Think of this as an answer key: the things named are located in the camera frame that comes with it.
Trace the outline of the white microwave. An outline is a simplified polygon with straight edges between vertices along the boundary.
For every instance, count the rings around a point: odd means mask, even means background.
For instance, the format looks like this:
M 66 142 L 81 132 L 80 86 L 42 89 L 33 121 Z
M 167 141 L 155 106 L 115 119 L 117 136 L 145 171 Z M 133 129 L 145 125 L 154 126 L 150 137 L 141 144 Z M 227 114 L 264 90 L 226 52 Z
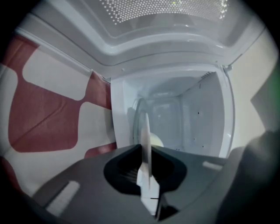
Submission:
M 109 83 L 117 147 L 134 144 L 144 98 L 165 147 L 226 158 L 229 72 L 265 29 L 241 0 L 41 0 L 15 31 Z

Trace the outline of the white round plate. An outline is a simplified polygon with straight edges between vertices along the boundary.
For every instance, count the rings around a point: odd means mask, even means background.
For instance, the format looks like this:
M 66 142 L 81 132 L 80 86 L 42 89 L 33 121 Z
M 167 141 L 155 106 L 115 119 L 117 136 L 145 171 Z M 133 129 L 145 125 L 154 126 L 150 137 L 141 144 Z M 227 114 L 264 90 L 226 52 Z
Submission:
M 137 173 L 136 184 L 140 187 L 140 200 L 148 212 L 155 216 L 158 210 L 160 198 L 160 186 L 152 175 L 151 137 L 148 114 L 144 116 L 144 122 L 140 135 L 142 163 Z

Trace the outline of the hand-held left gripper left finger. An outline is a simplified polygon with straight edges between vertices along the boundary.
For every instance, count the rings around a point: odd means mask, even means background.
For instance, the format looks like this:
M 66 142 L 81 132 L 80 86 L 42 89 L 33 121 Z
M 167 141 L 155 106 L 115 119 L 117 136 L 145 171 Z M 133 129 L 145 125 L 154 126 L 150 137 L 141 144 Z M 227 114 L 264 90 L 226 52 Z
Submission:
M 141 146 L 82 159 L 46 182 L 33 199 L 59 224 L 151 224 L 136 184 Z

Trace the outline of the red white checkered tablecloth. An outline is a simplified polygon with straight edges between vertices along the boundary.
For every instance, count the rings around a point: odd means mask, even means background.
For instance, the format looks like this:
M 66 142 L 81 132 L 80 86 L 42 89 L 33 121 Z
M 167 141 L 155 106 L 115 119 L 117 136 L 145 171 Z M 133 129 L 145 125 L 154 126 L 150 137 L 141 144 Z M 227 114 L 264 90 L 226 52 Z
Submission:
M 28 196 L 84 158 L 116 149 L 109 83 L 15 35 L 0 62 L 0 165 Z

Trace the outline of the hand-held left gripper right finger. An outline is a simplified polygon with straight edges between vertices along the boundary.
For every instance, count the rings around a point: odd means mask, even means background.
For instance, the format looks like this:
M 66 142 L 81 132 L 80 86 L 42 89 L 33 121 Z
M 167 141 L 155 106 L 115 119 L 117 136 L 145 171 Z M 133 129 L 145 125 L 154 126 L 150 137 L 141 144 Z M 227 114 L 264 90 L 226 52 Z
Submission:
M 179 152 L 159 146 L 154 152 L 165 156 L 174 164 L 174 171 L 167 179 L 173 184 L 184 174 L 177 189 L 163 193 L 172 214 L 154 224 L 215 224 L 223 193 L 210 195 L 216 185 L 215 178 L 224 167 L 225 158 Z

